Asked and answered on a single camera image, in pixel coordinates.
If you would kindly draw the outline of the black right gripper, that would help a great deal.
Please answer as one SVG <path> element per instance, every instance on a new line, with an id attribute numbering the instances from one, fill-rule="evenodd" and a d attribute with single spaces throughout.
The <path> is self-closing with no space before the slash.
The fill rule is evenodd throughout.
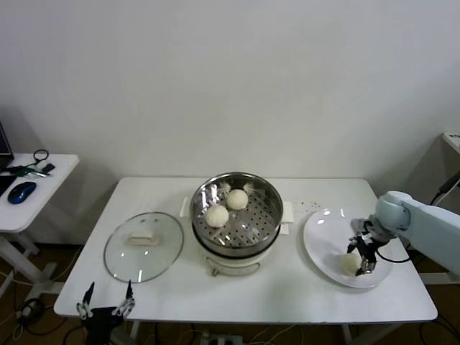
<path id="1" fill-rule="evenodd" d="M 355 236 L 349 238 L 349 245 L 346 253 L 351 254 L 356 251 L 362 257 L 361 263 L 355 276 L 368 275 L 373 273 L 377 264 L 377 250 L 387 244 L 385 241 L 377 241 L 369 232 L 358 232 Z"/>

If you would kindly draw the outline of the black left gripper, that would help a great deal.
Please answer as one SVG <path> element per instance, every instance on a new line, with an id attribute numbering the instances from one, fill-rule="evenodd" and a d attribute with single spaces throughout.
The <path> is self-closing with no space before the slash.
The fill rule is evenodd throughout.
<path id="1" fill-rule="evenodd" d="M 125 299 L 115 307 L 94 308 L 91 310 L 90 301 L 95 282 L 84 293 L 81 302 L 76 304 L 76 309 L 87 330 L 86 345 L 104 345 L 110 343 L 111 332 L 122 324 L 135 306 L 132 281 L 128 282 Z"/>

